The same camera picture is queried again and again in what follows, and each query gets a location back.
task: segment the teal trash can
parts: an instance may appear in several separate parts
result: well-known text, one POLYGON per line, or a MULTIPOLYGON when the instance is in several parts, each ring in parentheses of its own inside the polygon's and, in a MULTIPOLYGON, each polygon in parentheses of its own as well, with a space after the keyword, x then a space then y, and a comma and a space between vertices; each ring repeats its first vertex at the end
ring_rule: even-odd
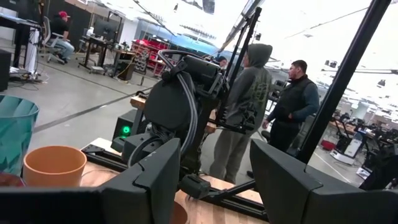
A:
POLYGON ((29 100, 0 95, 0 172, 21 174, 38 113, 29 100))

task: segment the green led indicator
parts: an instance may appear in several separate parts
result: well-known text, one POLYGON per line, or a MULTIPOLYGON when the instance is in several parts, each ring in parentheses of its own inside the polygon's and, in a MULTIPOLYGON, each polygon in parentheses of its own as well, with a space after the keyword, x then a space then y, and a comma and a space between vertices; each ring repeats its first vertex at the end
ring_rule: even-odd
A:
POLYGON ((130 127, 127 127, 127 126, 123 127, 123 133, 124 134, 130 133, 130 127))

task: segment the man sitting in chair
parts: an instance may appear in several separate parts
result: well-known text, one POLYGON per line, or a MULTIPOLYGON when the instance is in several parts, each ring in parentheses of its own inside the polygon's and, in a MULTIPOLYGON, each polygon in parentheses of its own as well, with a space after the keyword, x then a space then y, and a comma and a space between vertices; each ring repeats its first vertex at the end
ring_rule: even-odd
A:
MULTIPOLYGON (((57 46, 61 47, 61 50, 57 56, 62 59, 65 63, 68 63, 68 58, 75 51, 74 46, 69 43, 68 35, 69 35, 69 26, 68 22, 68 14, 65 11, 60 11, 57 15, 54 15, 50 23, 51 32, 63 35, 62 40, 57 41, 57 46)), ((57 38, 55 35, 51 35, 51 40, 57 38)))

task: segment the gray hoodie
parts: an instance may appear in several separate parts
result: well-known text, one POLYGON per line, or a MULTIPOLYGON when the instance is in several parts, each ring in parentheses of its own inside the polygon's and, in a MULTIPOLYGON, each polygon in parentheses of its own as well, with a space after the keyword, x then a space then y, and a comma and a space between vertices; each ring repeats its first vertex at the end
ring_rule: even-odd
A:
POLYGON ((272 83, 270 73, 264 68, 272 53, 272 46, 265 44, 251 44, 248 47, 249 66, 245 68, 235 80, 229 93, 227 107, 227 123, 237 125, 242 121, 242 110, 248 104, 254 103, 257 112, 254 130, 257 131, 264 119, 269 90, 272 83))

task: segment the black vest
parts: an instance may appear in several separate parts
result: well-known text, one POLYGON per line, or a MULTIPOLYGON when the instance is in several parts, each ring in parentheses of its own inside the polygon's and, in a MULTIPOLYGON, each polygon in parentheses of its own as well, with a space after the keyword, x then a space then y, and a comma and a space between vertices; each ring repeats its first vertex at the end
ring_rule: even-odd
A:
POLYGON ((307 75, 294 80, 280 93, 278 104, 274 109, 275 118, 289 123, 302 123, 305 120, 289 119, 289 114, 305 107, 304 89, 313 83, 307 75))

